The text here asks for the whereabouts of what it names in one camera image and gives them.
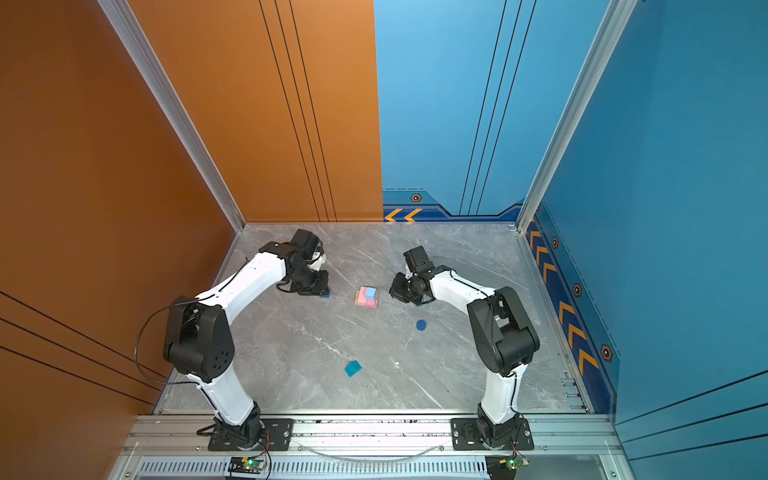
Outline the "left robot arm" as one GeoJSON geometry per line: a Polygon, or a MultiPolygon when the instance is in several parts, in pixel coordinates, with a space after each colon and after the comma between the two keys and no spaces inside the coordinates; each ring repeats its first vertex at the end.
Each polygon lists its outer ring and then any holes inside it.
{"type": "Polygon", "coordinates": [[[322,241],[298,229],[288,242],[269,242],[233,274],[168,308],[163,357],[202,392],[214,411],[211,450],[251,450],[266,436],[261,409],[246,393],[233,361],[231,325],[271,287],[300,296],[329,294],[322,241]]]}

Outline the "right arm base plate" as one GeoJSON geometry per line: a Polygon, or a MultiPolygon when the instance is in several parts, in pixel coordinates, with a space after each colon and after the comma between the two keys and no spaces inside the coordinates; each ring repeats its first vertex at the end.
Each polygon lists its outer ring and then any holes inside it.
{"type": "Polygon", "coordinates": [[[520,415],[502,424],[492,424],[484,418],[453,418],[450,427],[453,448],[457,451],[532,451],[535,448],[529,422],[520,415]]]}

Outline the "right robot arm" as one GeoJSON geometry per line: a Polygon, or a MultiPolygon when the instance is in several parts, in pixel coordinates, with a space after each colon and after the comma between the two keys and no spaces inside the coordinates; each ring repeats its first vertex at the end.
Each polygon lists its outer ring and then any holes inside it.
{"type": "Polygon", "coordinates": [[[487,369],[476,428],[489,449],[534,449],[528,420],[518,397],[523,376],[540,349],[540,338],[512,287],[492,289],[435,265],[421,246],[404,253],[406,271],[395,275],[390,295],[417,306],[445,302],[465,313],[479,358],[487,369]]]}

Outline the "light pink rectangular block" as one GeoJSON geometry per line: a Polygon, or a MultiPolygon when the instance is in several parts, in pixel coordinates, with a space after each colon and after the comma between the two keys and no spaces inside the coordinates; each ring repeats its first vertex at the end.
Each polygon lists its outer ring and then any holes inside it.
{"type": "Polygon", "coordinates": [[[355,304],[356,305],[361,305],[361,306],[366,306],[367,305],[366,292],[367,292],[367,288],[366,287],[361,287],[358,290],[356,298],[355,298],[355,304]]]}

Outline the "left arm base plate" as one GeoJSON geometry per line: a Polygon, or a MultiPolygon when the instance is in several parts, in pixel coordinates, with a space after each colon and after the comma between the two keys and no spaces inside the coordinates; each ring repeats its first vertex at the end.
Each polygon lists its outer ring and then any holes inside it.
{"type": "Polygon", "coordinates": [[[209,451],[267,449],[269,452],[285,452],[290,447],[294,424],[291,418],[261,418],[235,427],[215,419],[213,425],[198,433],[210,434],[209,451]]]}

